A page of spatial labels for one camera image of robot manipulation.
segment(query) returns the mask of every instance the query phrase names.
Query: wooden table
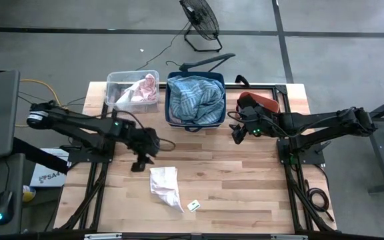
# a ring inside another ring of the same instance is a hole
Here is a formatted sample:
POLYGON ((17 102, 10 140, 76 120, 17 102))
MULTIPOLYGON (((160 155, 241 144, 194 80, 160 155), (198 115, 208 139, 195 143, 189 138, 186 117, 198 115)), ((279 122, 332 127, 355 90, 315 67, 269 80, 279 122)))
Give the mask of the wooden table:
MULTIPOLYGON (((100 114, 105 88, 106 82, 90 82, 84 114, 100 114)), ((291 111, 309 114, 304 85, 287 84, 287 90, 291 111)), ((234 111, 242 91, 227 90, 228 111, 234 111)), ((272 98, 267 90, 248 91, 272 98)), ((99 232, 293 233, 285 172, 278 161, 276 139, 248 135, 242 144, 236 145, 229 128, 235 121, 228 117, 219 128, 198 133, 171 128, 165 122, 164 100, 162 89, 160 112, 136 116, 144 126, 155 128, 161 138, 176 142, 177 148, 160 152, 155 165, 147 165, 144 172, 132 173, 130 167, 136 156, 123 144, 117 144, 106 180, 99 232), (178 169, 185 213, 167 206, 149 190, 149 168, 171 166, 178 169), (187 204, 195 199, 201 207, 190 213, 187 204)), ((89 168, 89 163, 80 163, 68 172, 55 227, 64 224, 82 202, 89 168)), ((311 187, 329 194, 324 175, 316 167, 305 165, 303 173, 311 187)), ((93 206, 91 203, 89 222, 93 206)), ((301 224, 305 226, 303 207, 298 204, 298 208, 301 224)), ((335 228, 325 214, 321 216, 335 228)))

